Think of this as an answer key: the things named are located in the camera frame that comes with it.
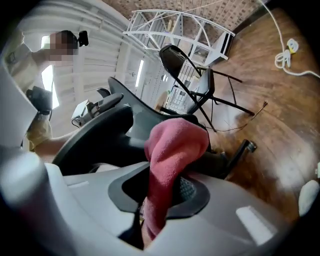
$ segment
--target white cable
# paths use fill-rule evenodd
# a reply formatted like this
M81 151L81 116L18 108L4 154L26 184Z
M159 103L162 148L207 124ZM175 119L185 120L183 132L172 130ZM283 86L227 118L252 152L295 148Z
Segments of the white cable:
M271 18L274 21L274 24L279 32L279 37L280 37L280 42L281 42L281 47L282 47L282 52L277 54L274 58L274 65L278 68L278 69L283 69L284 72L286 72L289 75L293 75L293 76L304 76L307 74L311 74L314 75L315 77L320 79L320 75L318 75L317 73L311 71L311 70L307 70L307 71L303 71L301 73L296 73L296 72L292 72L286 69L286 64L287 66L290 68L291 66L291 53L295 53L297 52L297 50L299 49L299 44L297 41L295 41L294 39L290 38L287 42L287 45L289 46L290 50L285 49L285 44L284 44L284 40L282 38L282 34L279 28L279 25L274 17L274 15L272 14L272 12L269 10L269 8L262 2L262 0L259 0L260 3L264 6L264 8L268 11L268 13L271 15Z

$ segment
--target black metal bar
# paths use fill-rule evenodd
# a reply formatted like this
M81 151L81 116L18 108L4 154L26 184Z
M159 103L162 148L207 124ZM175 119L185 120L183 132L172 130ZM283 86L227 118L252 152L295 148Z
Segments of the black metal bar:
M202 76L202 75L201 75L201 72L199 72L199 70L197 69L197 67L195 66L195 64L191 61L191 59L189 59L189 57L188 57L183 51L181 51L180 53L181 53L181 55L182 55L183 57L185 57L185 58L190 62L190 64L192 65L192 67L197 71L197 73L198 73L199 76L201 77L201 76Z
M175 111L173 111L171 109L165 108L163 106L160 108L160 111L162 111L164 113L167 113L169 115L177 115L178 114L177 112L175 112Z
M200 158L187 165L186 170L216 178L225 175L228 162L224 154L204 152Z
M181 79L181 77L182 77L182 74L184 73L184 70L185 70L185 68L186 68L186 64L184 64L184 66L183 66L183 68L182 68L182 71L180 70L180 72L179 72L179 75L178 75L178 79Z
M219 176L220 179L225 179L227 175L230 173L230 171L235 167L235 165L238 163L240 157L245 152L247 146L249 145L250 141L247 139L244 139L240 145L240 147L237 149L237 151L234 153L230 161L228 162L225 172Z
M198 70L203 70L203 71L206 71L206 70L207 70L207 68L201 67L201 66L197 66L196 68L197 68Z
M178 102L179 94L180 94L180 90L179 90L179 91L176 90L176 94L175 94L175 96L174 96L173 102L175 102L175 100Z
M187 66L187 68L186 68L186 70L185 70L185 73L184 73L184 75L183 75L183 78L180 79L182 83L184 82L184 79L185 79L186 74L187 74L187 72L188 72L188 67L189 67L189 66Z
M199 108L201 113L204 115L205 119L208 121L208 123L211 126L212 130L216 133L217 130L214 128L213 124L211 123L209 117L207 116L207 114L204 111L204 109L202 108L202 106L197 102L197 99L194 96L191 95L191 93L188 90L188 88L179 79L177 79L177 82L182 87L182 89L184 89L184 91L188 94L188 96L193 100L193 102L197 105L197 107Z
M251 116L254 116L254 115L255 115L255 113L253 113L252 111L250 111L250 110L248 110L248 109L246 109L246 108L244 108L244 107L242 107L242 106L239 106L239 105L236 105L236 104L231 103L231 102L229 102L229 101L226 101L226 100L224 100L224 99L221 99L221 98L216 98L216 97L214 97L214 96L208 96L208 95L205 95L205 94L203 94L203 93L194 92L194 91L191 91L190 94L191 94L191 95L196 95L196 96L201 96L201 97L204 97L204 98L207 98L207 99L211 99L211 100L214 100L214 101L217 101L217 102L224 103L224 104L229 105L229 106L231 106L231 107L234 107L234 108L236 108L236 109L242 110L243 112L246 112L246 113L248 113L248 114L251 115Z
M221 75L221 76L224 76L224 77L227 77L227 78L232 78L233 80L236 80L240 83L242 83L242 81L238 78L235 78L234 76L231 76L231 75L228 75L228 74L225 74L225 73L221 73L221 72L218 72L218 71L215 71L215 70L212 70L213 73L216 73L218 75Z
M177 85L177 84L178 84L178 82L177 82L177 80L175 79L173 85Z
M231 91L232 91L232 95L233 95L234 104L237 104L236 96L235 96L235 92L234 92L234 88L232 87L232 84L231 84L231 81L230 81L229 76L228 76L228 80L229 80L229 84L230 84L230 87L231 87Z
M193 71L192 71L192 73L191 73L191 78L192 78L192 76L194 75L194 72L195 72L195 69L193 69Z
M213 115L213 112L214 112L214 101L211 100L211 123L212 123L212 115Z
M189 74L190 74L190 71L192 70L192 67L190 67L190 70L189 70L189 72L188 72L188 74L186 75L186 77L188 78L189 77Z
M177 99L177 104L178 105L180 105L180 103L181 103L181 99L182 99L182 95L181 95L181 91L179 92L179 97L178 97L178 99Z

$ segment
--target chair backrest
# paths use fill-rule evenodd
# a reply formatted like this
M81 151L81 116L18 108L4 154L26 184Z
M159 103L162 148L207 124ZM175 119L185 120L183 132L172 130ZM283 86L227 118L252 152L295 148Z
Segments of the chair backrest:
M201 73L196 68L194 63L188 56L177 46L169 44L159 51L159 56L164 69L178 82L179 73L186 61L196 70L201 76Z
M159 56L164 69L179 83L179 85L187 92L187 94L189 94L189 90L179 79L179 73L181 72L185 62L189 62L190 65L200 75L197 92L208 95L212 95L214 93L215 83L212 70L201 68L201 70L204 70L203 74L201 74L200 68L197 68L180 48L172 44L167 45L160 50ZM193 114L199 109L199 106L203 105L206 101L206 98L200 96L190 96L186 102L186 113Z
M153 127L170 118L181 117L195 125L199 125L197 117L192 114L167 115L155 111L113 77L108 79L108 83L111 94L123 94L123 99L120 101L120 103L129 104L132 107L133 126L126 134L129 137L147 140L149 139L149 135Z
M208 96L212 96L215 92L215 80L214 73L212 69L207 69L202 73L198 84L197 84L197 93L205 94ZM198 105L194 103L192 99L189 99L188 104L186 106L186 112L188 114L193 114L199 109L199 105L202 106L208 99L201 96L196 96L196 101Z

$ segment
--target beige shirt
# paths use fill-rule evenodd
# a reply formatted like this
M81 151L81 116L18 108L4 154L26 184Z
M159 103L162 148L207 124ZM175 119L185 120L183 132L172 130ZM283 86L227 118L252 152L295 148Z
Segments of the beige shirt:
M24 93L34 86L44 88L42 83L36 84L39 69L31 53L31 50L24 44L22 32L19 30L15 31L10 38L8 50L4 56L9 73ZM34 120L26 137L30 141L29 149L31 150L45 140L52 138L49 119Z

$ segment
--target person's arm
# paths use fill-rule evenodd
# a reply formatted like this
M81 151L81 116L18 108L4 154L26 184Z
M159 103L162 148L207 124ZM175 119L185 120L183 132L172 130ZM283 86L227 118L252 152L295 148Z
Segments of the person's arm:
M31 57L41 73L50 65L49 51L47 49L40 49L36 52L31 52Z
M34 148L34 152L45 162L51 163L66 141L77 131L56 138L48 138Z

